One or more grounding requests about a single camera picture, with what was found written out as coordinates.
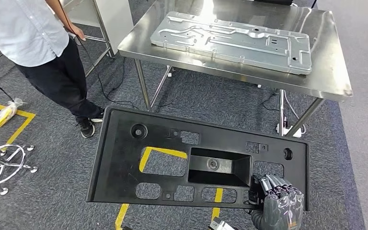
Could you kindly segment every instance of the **power strip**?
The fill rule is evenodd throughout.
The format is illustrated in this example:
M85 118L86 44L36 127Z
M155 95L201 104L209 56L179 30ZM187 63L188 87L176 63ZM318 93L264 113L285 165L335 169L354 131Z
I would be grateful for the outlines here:
M290 131L290 129L291 129L292 127L293 127L293 126L291 126L290 128L283 127L283 134L284 134L284 135L286 135L286 134ZM293 135L293 137L295 137L295 138L300 138L300 137L301 137L301 128L299 128L299 129L297 130L297 132Z

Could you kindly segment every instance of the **black sneaker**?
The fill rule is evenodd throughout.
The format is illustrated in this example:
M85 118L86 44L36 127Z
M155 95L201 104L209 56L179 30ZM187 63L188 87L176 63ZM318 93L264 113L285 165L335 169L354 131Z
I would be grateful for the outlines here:
M78 123L81 127L81 134L84 138L90 138L95 133L95 126L91 123L91 121L87 118Z
M103 108L100 108L101 109L101 114L99 114L99 116L97 116L96 118L90 118L90 120L92 122L95 122L95 123L98 123L98 122L103 122L103 119L104 119L104 109Z

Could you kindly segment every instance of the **black pants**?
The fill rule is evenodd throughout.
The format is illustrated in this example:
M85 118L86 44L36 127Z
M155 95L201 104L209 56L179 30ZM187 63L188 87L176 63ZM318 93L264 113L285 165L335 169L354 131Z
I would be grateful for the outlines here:
M101 109L87 100L84 67L72 39L62 55L48 63L36 67L16 66L37 90L69 109L77 122L100 115Z

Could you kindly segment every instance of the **black plastic panel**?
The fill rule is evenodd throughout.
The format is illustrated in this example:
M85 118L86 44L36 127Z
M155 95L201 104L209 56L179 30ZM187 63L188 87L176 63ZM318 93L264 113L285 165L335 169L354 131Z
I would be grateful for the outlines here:
M198 134L198 144L183 143L182 131ZM257 143L259 149L247 150L248 142ZM185 152L188 159L185 175L177 177L142 173L139 162L142 150L147 146ZM308 149L307 143L294 138L108 107L105 110L87 202L257 208L244 204L243 194L249 190L253 163L265 161L283 165L284 176L305 194L305 208L308 209ZM193 155L197 161L191 163ZM137 185L140 183L160 185L161 195L157 199L138 198ZM182 186L193 188L192 201L174 200L177 187ZM206 202L201 197L206 187L233 189L237 194L236 201Z

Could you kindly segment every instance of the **rectangular hole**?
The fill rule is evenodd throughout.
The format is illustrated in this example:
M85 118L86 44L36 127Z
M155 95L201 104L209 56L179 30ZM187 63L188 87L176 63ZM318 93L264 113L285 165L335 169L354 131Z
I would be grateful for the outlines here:
M277 174L284 177L284 167L282 164L265 162L265 161L255 161L253 163L253 173L258 173L260 175L265 174Z
M250 154L259 153L259 143L247 141L246 142L246 152Z
M250 166L250 155L191 148L188 181L200 184L249 187Z
M139 183L136 186L136 196L139 199L155 200L160 197L161 187L154 183Z
M249 201L249 190L244 190L243 192L243 202Z
M177 190L174 193L174 201L188 201L194 200L194 187L193 186L177 186Z
M166 176L184 176L187 168L185 152L172 149L145 147L142 149L139 169L142 173Z
M215 202L215 198L217 196L217 188L205 187L202 190L201 198L205 202ZM220 203L235 203L236 201L236 190L223 188L222 197Z
M198 145L199 134L187 131L181 131L181 142L184 144Z

